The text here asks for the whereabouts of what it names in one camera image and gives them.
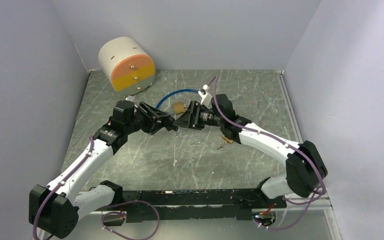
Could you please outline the long shackle brass padlock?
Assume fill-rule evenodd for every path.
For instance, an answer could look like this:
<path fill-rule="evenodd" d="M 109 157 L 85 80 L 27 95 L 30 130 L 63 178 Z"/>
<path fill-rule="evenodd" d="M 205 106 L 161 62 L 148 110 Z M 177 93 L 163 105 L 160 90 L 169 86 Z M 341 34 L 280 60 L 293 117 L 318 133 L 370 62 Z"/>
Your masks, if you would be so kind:
<path fill-rule="evenodd" d="M 228 144 L 232 144 L 234 142 L 232 139 L 226 137 L 225 135 L 222 135 L 221 137 Z"/>

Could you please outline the black padlock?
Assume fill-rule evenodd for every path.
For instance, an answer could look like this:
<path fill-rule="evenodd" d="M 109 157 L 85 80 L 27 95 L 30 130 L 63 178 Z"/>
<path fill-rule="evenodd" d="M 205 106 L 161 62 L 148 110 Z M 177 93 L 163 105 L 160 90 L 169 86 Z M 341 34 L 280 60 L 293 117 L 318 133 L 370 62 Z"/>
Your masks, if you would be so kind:
<path fill-rule="evenodd" d="M 166 117 L 163 118 L 161 123 L 163 124 L 164 128 L 167 131 L 177 132 L 178 131 L 178 126 L 175 125 L 175 121 L 176 120 L 172 116 L 166 116 Z"/>

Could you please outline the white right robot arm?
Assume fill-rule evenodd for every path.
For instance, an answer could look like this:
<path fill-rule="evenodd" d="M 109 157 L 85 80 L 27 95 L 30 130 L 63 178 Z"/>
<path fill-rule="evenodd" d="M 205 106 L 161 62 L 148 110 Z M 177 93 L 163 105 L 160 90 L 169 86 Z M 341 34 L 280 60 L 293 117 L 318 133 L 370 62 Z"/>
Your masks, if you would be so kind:
<path fill-rule="evenodd" d="M 285 167 L 284 174 L 268 177 L 258 185 L 259 191 L 254 195 L 258 206 L 266 208 L 275 198 L 288 194 L 306 198 L 323 185 L 328 170 L 313 142 L 288 140 L 258 127 L 250 119 L 236 114 L 225 94 L 213 97 L 210 105 L 208 108 L 192 101 L 174 125 L 194 130 L 219 127 L 228 140 L 259 150 Z"/>

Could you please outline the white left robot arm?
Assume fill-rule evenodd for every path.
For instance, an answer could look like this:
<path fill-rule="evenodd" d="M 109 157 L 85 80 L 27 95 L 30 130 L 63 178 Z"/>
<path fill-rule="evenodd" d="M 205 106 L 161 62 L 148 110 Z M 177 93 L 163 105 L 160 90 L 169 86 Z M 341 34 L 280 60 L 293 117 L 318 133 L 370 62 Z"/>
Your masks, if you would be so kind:
<path fill-rule="evenodd" d="M 147 201 L 127 198 L 122 186 L 108 180 L 87 192 L 81 190 L 100 166 L 126 144 L 129 135 L 138 131 L 154 135 L 161 129 L 177 131 L 174 122 L 170 113 L 144 102 L 118 101 L 108 121 L 89 137 L 81 155 L 46 186 L 38 184 L 30 191 L 32 238 L 66 238 L 79 220 L 102 207 L 117 210 L 129 204 L 147 205 Z"/>

